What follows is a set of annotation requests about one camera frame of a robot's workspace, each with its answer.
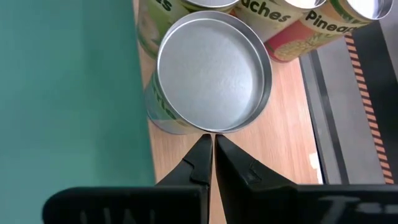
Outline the green Oranges tin can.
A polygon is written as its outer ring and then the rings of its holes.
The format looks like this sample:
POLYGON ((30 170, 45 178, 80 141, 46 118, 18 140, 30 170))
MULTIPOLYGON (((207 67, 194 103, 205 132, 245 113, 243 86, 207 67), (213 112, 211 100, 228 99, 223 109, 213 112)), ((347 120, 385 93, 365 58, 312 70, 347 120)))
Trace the green Oranges tin can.
POLYGON ((168 29, 181 17, 197 11, 231 12, 239 0, 139 0, 138 39, 151 58, 156 58, 168 29))

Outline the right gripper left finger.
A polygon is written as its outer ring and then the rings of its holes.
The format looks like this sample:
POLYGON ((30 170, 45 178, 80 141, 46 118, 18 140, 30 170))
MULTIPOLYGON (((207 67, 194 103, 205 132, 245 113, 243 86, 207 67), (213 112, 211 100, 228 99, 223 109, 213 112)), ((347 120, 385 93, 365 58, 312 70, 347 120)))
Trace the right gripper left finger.
POLYGON ((213 141, 204 134, 178 165, 157 185, 202 185, 210 187, 213 165, 213 141))

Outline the teal Cherries tin can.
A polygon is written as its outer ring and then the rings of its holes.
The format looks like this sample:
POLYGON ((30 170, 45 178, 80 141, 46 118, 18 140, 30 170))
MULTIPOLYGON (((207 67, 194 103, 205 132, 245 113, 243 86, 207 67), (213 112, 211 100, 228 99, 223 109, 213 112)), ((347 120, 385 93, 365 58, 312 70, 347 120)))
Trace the teal Cherries tin can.
POLYGON ((233 133, 260 116, 271 88, 269 55, 248 25, 223 12, 194 12, 160 44, 147 115, 172 134, 233 133))

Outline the wooden shelf board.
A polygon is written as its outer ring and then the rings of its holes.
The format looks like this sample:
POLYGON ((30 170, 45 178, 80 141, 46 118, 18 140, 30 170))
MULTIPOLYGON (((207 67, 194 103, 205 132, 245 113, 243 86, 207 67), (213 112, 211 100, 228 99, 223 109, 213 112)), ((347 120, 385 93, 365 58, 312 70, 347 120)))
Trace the wooden shelf board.
MULTIPOLYGON (((146 86, 155 61, 139 45, 141 74, 146 86)), ((272 61, 272 90, 262 114, 248 127, 225 136, 266 166, 298 184, 318 184, 309 155, 317 152, 299 59, 272 61)), ((148 120, 155 182, 181 161, 201 134, 174 135, 148 120)), ((227 224, 213 160, 210 224, 227 224)))

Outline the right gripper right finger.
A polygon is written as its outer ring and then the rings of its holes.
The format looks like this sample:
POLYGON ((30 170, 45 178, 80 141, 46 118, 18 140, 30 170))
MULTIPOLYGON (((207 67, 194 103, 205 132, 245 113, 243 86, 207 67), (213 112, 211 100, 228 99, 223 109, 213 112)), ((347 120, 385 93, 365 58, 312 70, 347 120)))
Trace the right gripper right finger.
POLYGON ((296 184, 224 135, 215 136, 216 178, 227 224, 292 223, 296 184))

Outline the black striped-edge floor mat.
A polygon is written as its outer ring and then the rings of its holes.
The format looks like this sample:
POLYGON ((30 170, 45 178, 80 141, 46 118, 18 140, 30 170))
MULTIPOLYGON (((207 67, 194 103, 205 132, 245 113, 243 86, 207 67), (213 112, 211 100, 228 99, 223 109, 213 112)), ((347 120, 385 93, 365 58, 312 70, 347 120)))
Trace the black striped-edge floor mat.
POLYGON ((398 185, 398 21, 318 50, 349 184, 398 185))

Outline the white tape piece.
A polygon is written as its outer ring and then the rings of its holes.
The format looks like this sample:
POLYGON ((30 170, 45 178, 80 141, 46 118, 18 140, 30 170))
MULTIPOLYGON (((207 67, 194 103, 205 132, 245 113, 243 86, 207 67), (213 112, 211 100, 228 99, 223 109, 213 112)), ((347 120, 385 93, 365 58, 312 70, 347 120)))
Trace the white tape piece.
POLYGON ((317 174, 317 181, 319 184, 323 184, 323 175, 322 175, 322 169, 318 157, 318 153, 314 152, 309 155, 309 160, 310 160, 310 165, 312 169, 315 170, 317 174))

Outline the red Pineapple tin can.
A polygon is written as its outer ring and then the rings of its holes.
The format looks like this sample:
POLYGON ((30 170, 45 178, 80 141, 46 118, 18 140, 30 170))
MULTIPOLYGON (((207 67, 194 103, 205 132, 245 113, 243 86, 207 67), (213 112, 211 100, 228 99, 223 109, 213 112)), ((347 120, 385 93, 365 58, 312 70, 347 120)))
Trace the red Pineapple tin can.
POLYGON ((326 0, 267 40, 270 58, 284 63, 386 17, 394 0, 326 0))

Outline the cream Peaches tin can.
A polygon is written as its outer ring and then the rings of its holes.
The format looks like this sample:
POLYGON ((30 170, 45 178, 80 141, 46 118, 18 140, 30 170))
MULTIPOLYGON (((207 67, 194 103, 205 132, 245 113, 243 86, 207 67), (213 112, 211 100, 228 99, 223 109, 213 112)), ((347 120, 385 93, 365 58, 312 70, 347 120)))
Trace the cream Peaches tin can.
POLYGON ((263 41, 299 20, 326 0, 240 0, 234 15, 245 22, 263 41))

